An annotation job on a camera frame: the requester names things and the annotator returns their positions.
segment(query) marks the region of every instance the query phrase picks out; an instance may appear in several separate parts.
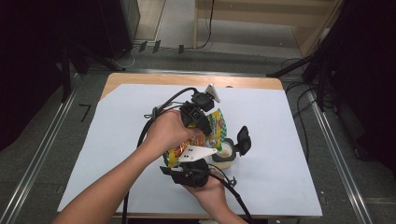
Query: snack bag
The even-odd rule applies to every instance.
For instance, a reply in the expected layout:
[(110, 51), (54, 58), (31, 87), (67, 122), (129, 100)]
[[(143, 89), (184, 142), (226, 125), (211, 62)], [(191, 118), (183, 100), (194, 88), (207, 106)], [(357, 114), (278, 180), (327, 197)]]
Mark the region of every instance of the snack bag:
[(192, 137), (181, 146), (168, 150), (163, 154), (165, 164), (172, 168), (178, 166), (178, 157), (184, 152), (187, 146), (211, 147), (218, 151), (222, 150), (221, 143), (227, 137), (227, 126), (220, 109), (206, 116), (209, 120), (212, 133), (205, 136), (203, 133)]

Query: person's left hand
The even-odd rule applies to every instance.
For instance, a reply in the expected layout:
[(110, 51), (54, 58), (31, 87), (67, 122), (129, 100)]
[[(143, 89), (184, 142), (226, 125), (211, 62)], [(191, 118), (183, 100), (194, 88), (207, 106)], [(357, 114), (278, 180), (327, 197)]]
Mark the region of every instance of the person's left hand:
[(151, 153), (158, 158), (165, 151), (180, 146), (199, 133), (201, 130), (197, 128), (184, 127), (179, 111), (169, 110), (151, 124), (144, 143), (150, 145)]

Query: floor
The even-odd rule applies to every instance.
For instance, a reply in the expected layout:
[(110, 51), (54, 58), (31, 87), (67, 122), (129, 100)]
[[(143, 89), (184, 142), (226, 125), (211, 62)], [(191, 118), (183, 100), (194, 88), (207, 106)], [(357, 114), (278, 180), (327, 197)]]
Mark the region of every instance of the floor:
[[(186, 47), (191, 45), (191, 20), (180, 20), (177, 17), (183, 13), (190, 14), (192, 0), (177, 1), (167, 0), (160, 19), (159, 29), (151, 32), (151, 37), (156, 34), (156, 40), (161, 39), (162, 46), (170, 49), (160, 49), (153, 54), (149, 49), (142, 52), (134, 51), (134, 63), (126, 72), (136, 70), (149, 71), (210, 71), (214, 73), (231, 73), (233, 76), (263, 77), (266, 73), (279, 70), (292, 61), (290, 58), (301, 57), (296, 44), (293, 42), (288, 27), (265, 27), (267, 33), (261, 37), (233, 35), (244, 32), (248, 27), (257, 24), (221, 24), (213, 23), (213, 39), (205, 50), (186, 51), (177, 53), (179, 44)], [(180, 21), (175, 25), (171, 21)], [(233, 34), (222, 36), (221, 27), (234, 27)], [(205, 21), (200, 21), (202, 34), (200, 41), (205, 40)], [(242, 39), (251, 37), (248, 44)], [(118, 61), (130, 63), (131, 55)], [(286, 89), (291, 81), (300, 80), (303, 69), (293, 71), (290, 75), (281, 78)], [(67, 184), (78, 153), (84, 144), (84, 139), (89, 130), (94, 110), (99, 101), (103, 86), (106, 83), (108, 72), (100, 64), (92, 64), (88, 75), (81, 75), (82, 79), (75, 83), (76, 94), (70, 102), (70, 107), (63, 118), (57, 135), (49, 144), (49, 151), (45, 161), (39, 167), (35, 182), (28, 188), (29, 193), (22, 198), (24, 204), (18, 210), (18, 215), (12, 221), (0, 219), (0, 223), (50, 223), (57, 215), (56, 208), (62, 199), (64, 188)], [(297, 112), (297, 101), (306, 91), (307, 85), (299, 85), (288, 91), (290, 110)], [(58, 112), (62, 88), (57, 90), (32, 119), (21, 137), (10, 147), (0, 152), (0, 215), (6, 211), (11, 195), (15, 192), (29, 167), (37, 149), (40, 148), (42, 139), (49, 128), (52, 118)], [(300, 104), (307, 105), (312, 99), (304, 95)], [(81, 105), (92, 105), (85, 119), (82, 119), (87, 108)], [(302, 219), (301, 223), (364, 223), (354, 210), (347, 187), (341, 173), (337, 169), (337, 161), (333, 158), (328, 140), (319, 125), (314, 107), (309, 107), (302, 113), (307, 140), (304, 138), (302, 123), (296, 119), (295, 125), (300, 135), (304, 150), (309, 146), (309, 168), (317, 189), (319, 201), (323, 210), (323, 217), (318, 219)], [(371, 218), (366, 223), (394, 223), (396, 220), (396, 181), (391, 171), (376, 161), (360, 161), (354, 155), (354, 147), (349, 139), (341, 120), (332, 109), (324, 113), (332, 127), (332, 133), (341, 148), (349, 172), (357, 185), (361, 197)], [(300, 223), (295, 218), (270, 219), (270, 223)], [(111, 223), (120, 223), (118, 218)]]

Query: chip bag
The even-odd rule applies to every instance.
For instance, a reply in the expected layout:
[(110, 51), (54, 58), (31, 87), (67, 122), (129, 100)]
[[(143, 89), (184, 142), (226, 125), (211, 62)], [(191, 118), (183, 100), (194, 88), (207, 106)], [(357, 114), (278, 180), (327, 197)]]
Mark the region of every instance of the chip bag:
[(188, 146), (210, 147), (216, 148), (218, 151), (222, 150), (221, 143), (227, 137), (227, 126), (220, 109), (206, 116), (209, 120), (212, 133), (208, 136), (203, 133), (196, 135), (181, 146), (168, 150), (163, 154), (165, 164), (172, 168), (178, 166), (178, 158)]

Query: white tabletop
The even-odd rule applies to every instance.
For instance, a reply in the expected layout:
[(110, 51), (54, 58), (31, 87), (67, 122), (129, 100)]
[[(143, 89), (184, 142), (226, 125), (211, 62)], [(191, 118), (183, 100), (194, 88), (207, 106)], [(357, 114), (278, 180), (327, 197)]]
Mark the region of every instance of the white tabletop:
[[(97, 106), (58, 211), (101, 175), (124, 160), (134, 149), (146, 123), (143, 117), (163, 104), (183, 86), (123, 84)], [(254, 217), (320, 217), (318, 196), (305, 162), (301, 143), (284, 91), (216, 88), (228, 137), (246, 125), (252, 148), (237, 157), (231, 168), (235, 190)], [(176, 99), (191, 99), (187, 92)], [(128, 214), (138, 217), (205, 217), (198, 202), (172, 178), (163, 175), (159, 158), (138, 178), (130, 193)], [(230, 192), (227, 202), (236, 214), (244, 215)], [(122, 212), (122, 204), (117, 210)]]

